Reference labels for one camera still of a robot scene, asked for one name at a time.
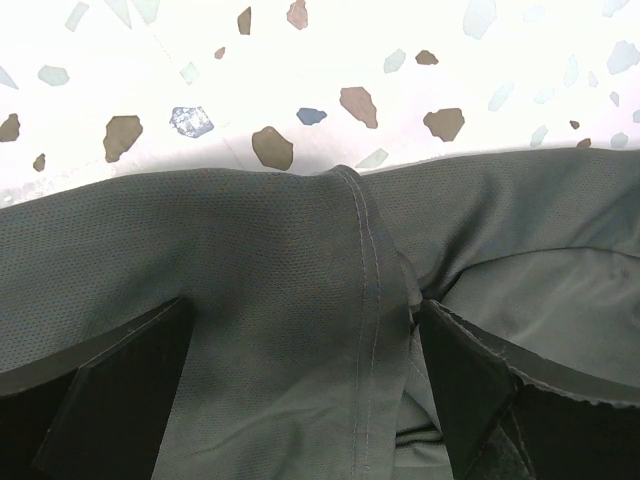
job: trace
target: gray fabric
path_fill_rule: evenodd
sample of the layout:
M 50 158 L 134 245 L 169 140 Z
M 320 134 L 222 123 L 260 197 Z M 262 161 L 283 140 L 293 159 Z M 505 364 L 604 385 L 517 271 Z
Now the gray fabric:
M 354 173 L 121 178 L 0 212 L 0 370 L 199 311 L 155 480 L 388 479 L 407 292 Z
M 640 385 L 640 153 L 479 155 L 365 177 L 426 297 Z
M 0 212 L 0 371 L 186 295 L 199 316 L 155 480 L 451 480 L 444 445 L 395 446 L 403 394 L 423 410 L 404 422 L 437 424 L 410 334 L 414 277 L 488 330 L 634 380 L 639 200 L 640 156 L 598 150 L 364 179 L 171 172 L 54 195 Z M 623 336 L 626 358 L 605 353 Z
M 640 259 L 551 250 L 465 271 L 442 302 L 540 356 L 640 387 Z

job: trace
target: brown stone chip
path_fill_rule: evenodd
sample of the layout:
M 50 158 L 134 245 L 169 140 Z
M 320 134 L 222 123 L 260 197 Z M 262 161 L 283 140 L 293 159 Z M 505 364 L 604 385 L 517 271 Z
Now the brown stone chip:
M 273 127 L 265 127 L 251 136 L 251 146 L 265 167 L 289 170 L 293 164 L 293 143 Z

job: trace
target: black foam padding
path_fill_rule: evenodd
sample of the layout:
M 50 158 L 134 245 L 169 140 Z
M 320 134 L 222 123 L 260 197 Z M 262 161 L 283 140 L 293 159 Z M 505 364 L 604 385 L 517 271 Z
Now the black foam padding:
M 456 479 L 640 478 L 640 389 L 546 360 L 437 302 L 415 319 Z
M 151 478 L 194 318 L 174 299 L 0 374 L 0 475 Z

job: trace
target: seam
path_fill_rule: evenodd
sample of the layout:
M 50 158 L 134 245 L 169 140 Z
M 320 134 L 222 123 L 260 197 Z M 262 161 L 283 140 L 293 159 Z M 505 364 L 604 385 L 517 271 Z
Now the seam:
M 409 359 L 409 363 L 411 363 L 411 365 L 413 365 L 413 368 L 415 368 L 415 369 L 416 369 L 416 371 L 418 372 L 418 374 L 420 374 L 420 376 L 421 376 L 422 378 L 424 378 L 424 381 L 425 381 L 425 382 L 427 382 L 427 383 L 431 383 L 431 382 L 429 382 L 429 379 L 427 378 L 427 376 L 426 376 L 424 373 L 422 373 L 422 370 L 420 370 L 420 367 L 418 367 L 418 366 L 413 362 L 413 360 Z
M 376 244 L 373 241 L 373 234 L 371 233 L 371 227 L 369 226 L 369 209 L 367 208 L 367 201 L 364 198 L 364 193 L 362 189 L 358 185 L 358 182 L 351 176 L 348 171 L 344 172 L 345 175 L 353 182 L 356 190 L 360 194 L 360 198 L 362 199 L 362 204 L 364 205 L 364 220 L 365 227 L 367 228 L 367 232 L 369 234 L 369 241 L 371 242 L 371 249 L 373 250 L 373 260 L 376 265 L 376 329 L 373 336 L 373 348 L 371 349 L 371 369 L 369 372 L 369 394 L 367 400 L 367 424 L 366 424 L 366 440 L 364 446 L 364 471 L 362 474 L 363 478 L 367 477 L 367 460 L 369 458 L 369 434 L 370 434 L 370 422 L 371 422 L 371 396 L 373 391 L 373 370 L 376 359 L 376 347 L 378 345 L 378 332 L 380 331 L 380 265 L 378 263 L 378 253 L 376 251 Z
M 529 470 L 529 474 L 536 477 L 536 471 L 533 468 L 533 462 L 531 461 L 531 457 L 529 457 L 529 452 L 527 451 L 527 447 L 524 445 L 524 439 L 522 438 L 522 432 L 520 431 L 520 425 L 518 424 L 518 420 L 513 413 L 513 409 L 509 409 L 509 414 L 511 415 L 511 420 L 513 421 L 513 425 L 516 428 L 516 433 L 518 434 L 518 443 L 520 444 L 520 448 L 522 448 L 522 454 L 524 455 L 523 463 L 525 464 L 527 470 Z
M 358 437 L 358 394 L 360 389 L 360 353 L 362 351 L 362 336 L 364 332 L 364 304 L 366 301 L 367 294 L 367 270 L 364 261 L 364 237 L 362 235 L 362 217 L 360 215 L 360 207 L 358 206 L 358 198 L 356 196 L 356 192 L 349 183 L 349 181 L 340 173 L 340 171 L 334 171 L 336 175 L 338 175 L 344 183 L 347 184 L 349 190 L 351 190 L 351 195 L 353 196 L 353 203 L 356 207 L 356 215 L 358 216 L 358 232 L 360 234 L 360 253 L 362 258 L 362 319 L 360 321 L 360 337 L 358 339 L 358 352 L 356 354 L 356 388 L 355 388 L 355 405 L 354 405 L 354 420 L 353 420 L 353 445 L 351 448 L 351 478 L 352 480 L 355 478 L 356 474 L 356 439 Z

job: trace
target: white floor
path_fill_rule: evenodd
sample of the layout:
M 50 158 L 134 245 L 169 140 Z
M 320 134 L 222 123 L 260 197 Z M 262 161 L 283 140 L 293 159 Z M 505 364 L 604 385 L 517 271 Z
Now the white floor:
M 144 171 L 640 147 L 640 0 L 292 2 L 0 0 L 0 206 Z M 110 163 L 122 116 L 142 133 Z

